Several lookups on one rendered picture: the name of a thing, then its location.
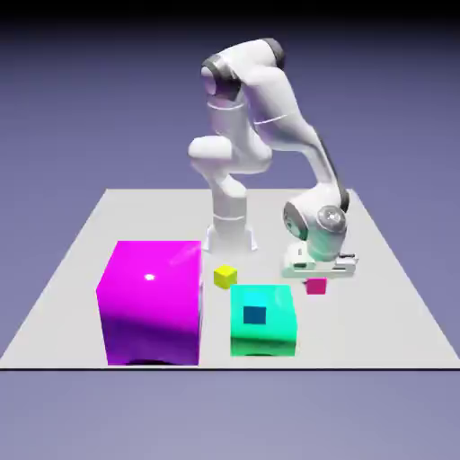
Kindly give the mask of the small blue cube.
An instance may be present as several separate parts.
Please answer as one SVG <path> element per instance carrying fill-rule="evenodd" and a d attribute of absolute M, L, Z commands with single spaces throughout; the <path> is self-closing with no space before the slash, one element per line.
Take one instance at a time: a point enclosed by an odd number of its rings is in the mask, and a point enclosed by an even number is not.
<path fill-rule="evenodd" d="M 248 292 L 243 297 L 243 322 L 245 324 L 266 323 L 267 300 L 262 293 Z"/>

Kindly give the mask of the large turquoise box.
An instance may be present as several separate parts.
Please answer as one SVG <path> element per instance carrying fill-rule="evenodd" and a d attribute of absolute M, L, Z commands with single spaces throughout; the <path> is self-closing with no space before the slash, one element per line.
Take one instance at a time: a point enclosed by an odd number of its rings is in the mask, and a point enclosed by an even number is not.
<path fill-rule="evenodd" d="M 267 300 L 266 323 L 243 322 L 243 297 L 262 293 Z M 277 285 L 233 285 L 230 289 L 230 354 L 293 357 L 296 354 L 297 320 L 291 288 Z"/>

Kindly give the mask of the large magenta box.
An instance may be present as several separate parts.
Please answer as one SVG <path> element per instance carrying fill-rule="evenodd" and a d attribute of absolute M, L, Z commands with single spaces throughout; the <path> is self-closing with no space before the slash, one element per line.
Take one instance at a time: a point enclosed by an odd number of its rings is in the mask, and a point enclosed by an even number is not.
<path fill-rule="evenodd" d="M 201 242 L 119 241 L 96 288 L 110 365 L 196 366 Z"/>

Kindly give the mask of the small yellow cube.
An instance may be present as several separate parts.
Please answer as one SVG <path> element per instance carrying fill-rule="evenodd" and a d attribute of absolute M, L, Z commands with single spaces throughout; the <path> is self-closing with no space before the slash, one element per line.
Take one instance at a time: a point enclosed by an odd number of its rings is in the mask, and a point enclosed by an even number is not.
<path fill-rule="evenodd" d="M 237 283 L 237 269 L 229 265 L 221 265 L 214 270 L 214 284 L 218 288 L 229 289 Z"/>

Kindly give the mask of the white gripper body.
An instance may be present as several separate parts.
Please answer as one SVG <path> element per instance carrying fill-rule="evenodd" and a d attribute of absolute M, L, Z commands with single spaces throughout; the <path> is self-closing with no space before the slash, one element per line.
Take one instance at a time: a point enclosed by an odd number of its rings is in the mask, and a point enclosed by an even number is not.
<path fill-rule="evenodd" d="M 354 258 L 337 259 L 331 262 L 286 262 L 281 270 L 281 276 L 292 279 L 350 277 L 355 273 L 357 266 L 358 260 Z"/>

